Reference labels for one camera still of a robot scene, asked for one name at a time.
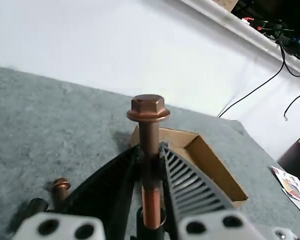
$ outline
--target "cardboard box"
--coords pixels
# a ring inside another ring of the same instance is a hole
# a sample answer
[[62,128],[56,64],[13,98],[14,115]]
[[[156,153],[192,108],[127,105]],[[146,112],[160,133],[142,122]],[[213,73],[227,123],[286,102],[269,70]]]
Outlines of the cardboard box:
[[235,5],[238,2],[238,0],[213,0],[213,1],[219,4],[220,6],[224,7],[225,9],[227,9],[229,12],[231,12],[232,9],[234,9]]
[[[159,138],[160,142],[169,143],[169,147],[174,152],[208,175],[229,196],[236,208],[247,201],[248,196],[245,191],[200,135],[181,130],[160,128]],[[129,144],[133,147],[138,143],[139,128],[136,126]]]

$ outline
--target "gray felt surface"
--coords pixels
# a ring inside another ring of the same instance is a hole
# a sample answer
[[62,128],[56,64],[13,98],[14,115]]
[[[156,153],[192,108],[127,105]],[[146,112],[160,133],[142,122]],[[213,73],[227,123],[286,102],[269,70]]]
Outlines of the gray felt surface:
[[[72,189],[127,147],[135,123],[131,98],[0,68],[0,240],[12,216],[34,197],[50,201],[46,183],[69,178]],[[197,132],[224,160],[249,195],[240,208],[253,223],[291,228],[300,237],[300,211],[268,169],[277,163],[238,121],[170,107],[162,125]],[[134,194],[127,236],[135,232]]]

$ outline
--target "mounting hole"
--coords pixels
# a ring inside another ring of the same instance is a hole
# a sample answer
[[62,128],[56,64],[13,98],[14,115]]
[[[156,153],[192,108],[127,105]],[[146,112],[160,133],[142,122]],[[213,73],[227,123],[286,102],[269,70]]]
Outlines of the mounting hole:
[[188,234],[203,234],[206,231],[205,225],[198,221],[189,222],[186,226]]
[[49,219],[42,222],[38,227],[38,232],[42,236],[47,236],[52,234],[57,230],[59,226],[59,221],[57,219]]
[[226,216],[223,219],[223,225],[226,228],[239,228],[243,225],[243,222],[237,216]]
[[88,239],[94,233],[95,227],[91,224],[84,224],[75,231],[75,238],[79,240]]

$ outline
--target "white backdrop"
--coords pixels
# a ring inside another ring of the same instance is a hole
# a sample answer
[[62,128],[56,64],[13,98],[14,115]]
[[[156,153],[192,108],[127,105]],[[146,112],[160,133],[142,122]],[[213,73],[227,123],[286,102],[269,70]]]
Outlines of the white backdrop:
[[[216,116],[278,60],[178,0],[0,0],[0,66]],[[224,115],[275,159],[300,136],[300,79],[286,72]]]

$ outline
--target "small copper bolt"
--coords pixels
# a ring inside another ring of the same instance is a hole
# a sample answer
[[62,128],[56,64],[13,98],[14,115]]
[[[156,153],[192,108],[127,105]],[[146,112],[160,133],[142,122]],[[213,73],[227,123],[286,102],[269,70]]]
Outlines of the small copper bolt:
[[144,94],[131,100],[127,117],[139,122],[140,148],[143,152],[141,181],[143,223],[157,229],[161,223],[159,159],[159,122],[169,117],[162,96]]
[[70,182],[65,177],[54,180],[52,184],[52,200],[55,208],[58,208],[63,200],[68,197],[67,190],[71,187]]

